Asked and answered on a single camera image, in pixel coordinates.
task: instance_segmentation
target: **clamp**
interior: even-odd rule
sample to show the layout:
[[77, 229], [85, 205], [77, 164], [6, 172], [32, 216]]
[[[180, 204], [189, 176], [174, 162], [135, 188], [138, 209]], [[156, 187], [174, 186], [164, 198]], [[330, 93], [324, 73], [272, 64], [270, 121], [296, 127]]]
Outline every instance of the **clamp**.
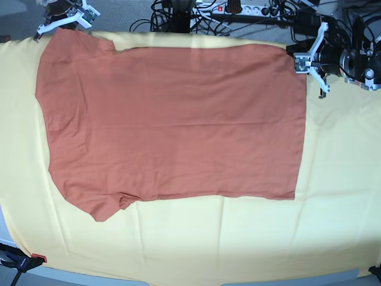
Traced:
[[36, 268], [42, 265], [43, 263], [46, 263], [46, 257], [38, 255], [38, 254], [33, 254], [32, 257], [28, 257], [25, 254], [23, 256], [16, 255], [16, 254], [10, 253], [9, 251], [6, 251], [5, 254], [12, 261], [6, 261], [6, 260], [0, 259], [0, 264], [8, 268], [17, 269], [17, 274], [15, 278], [13, 279], [11, 286], [16, 285], [22, 273], [26, 273], [27, 271], [33, 268]]
[[295, 71], [296, 73], [308, 73], [312, 75], [320, 85], [320, 89], [323, 93], [329, 92], [329, 85], [325, 80], [318, 74], [317, 67], [313, 66], [314, 60], [318, 58], [317, 50], [324, 40], [324, 33], [328, 30], [328, 23], [322, 22], [317, 33], [315, 42], [313, 43], [311, 49], [308, 52], [296, 52], [293, 55], [295, 61]]
[[381, 284], [381, 266], [379, 267], [372, 266], [371, 268], [369, 268], [368, 271], [372, 273], [373, 275], [375, 275]]

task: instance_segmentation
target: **screw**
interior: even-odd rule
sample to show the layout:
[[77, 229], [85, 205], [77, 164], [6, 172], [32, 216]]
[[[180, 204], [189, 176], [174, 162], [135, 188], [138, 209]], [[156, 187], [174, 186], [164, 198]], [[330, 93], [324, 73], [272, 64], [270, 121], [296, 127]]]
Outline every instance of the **screw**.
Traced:
[[371, 68], [365, 69], [365, 77], [367, 79], [372, 79], [374, 78], [374, 71]]
[[373, 55], [373, 51], [371, 49], [367, 49], [367, 56], [371, 57]]

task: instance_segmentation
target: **power strip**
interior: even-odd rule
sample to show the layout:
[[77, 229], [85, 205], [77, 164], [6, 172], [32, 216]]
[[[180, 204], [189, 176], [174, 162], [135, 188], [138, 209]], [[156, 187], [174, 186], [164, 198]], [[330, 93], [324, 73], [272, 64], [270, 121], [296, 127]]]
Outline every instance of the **power strip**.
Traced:
[[279, 11], [271, 10], [271, 8], [266, 6], [241, 5], [241, 12], [239, 14], [227, 12], [226, 7], [226, 4], [215, 5], [210, 11], [211, 17], [218, 21], [228, 22], [258, 23], [259, 21], [266, 20], [264, 24], [277, 24], [280, 26], [290, 26], [292, 24], [291, 20], [281, 19]]

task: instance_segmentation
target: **red clamp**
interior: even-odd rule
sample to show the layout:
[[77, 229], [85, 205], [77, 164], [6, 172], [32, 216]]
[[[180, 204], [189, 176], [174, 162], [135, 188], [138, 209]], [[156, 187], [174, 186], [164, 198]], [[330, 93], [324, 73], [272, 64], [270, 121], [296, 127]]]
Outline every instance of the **red clamp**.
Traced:
[[46, 256], [40, 255], [40, 254], [32, 254], [32, 258], [42, 258], [43, 261], [46, 263], [48, 260], [46, 259]]

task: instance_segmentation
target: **black clamp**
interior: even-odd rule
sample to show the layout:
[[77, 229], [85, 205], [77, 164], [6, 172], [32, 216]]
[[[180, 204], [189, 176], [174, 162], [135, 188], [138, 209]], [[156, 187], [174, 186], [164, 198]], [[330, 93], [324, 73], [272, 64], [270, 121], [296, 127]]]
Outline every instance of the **black clamp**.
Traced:
[[373, 275], [377, 276], [378, 280], [381, 283], [381, 266], [379, 267], [372, 266], [371, 268], [369, 268], [368, 271], [372, 273]]
[[17, 274], [15, 278], [13, 279], [11, 286], [16, 285], [22, 273], [26, 273], [27, 271], [33, 268], [36, 268], [42, 265], [44, 262], [46, 262], [46, 257], [36, 255], [36, 254], [33, 254], [32, 257], [28, 257], [26, 255], [22, 255], [22, 256], [16, 255], [16, 254], [10, 253], [9, 251], [6, 251], [5, 254], [12, 261], [6, 261], [6, 260], [0, 259], [0, 264], [8, 268], [17, 269]]

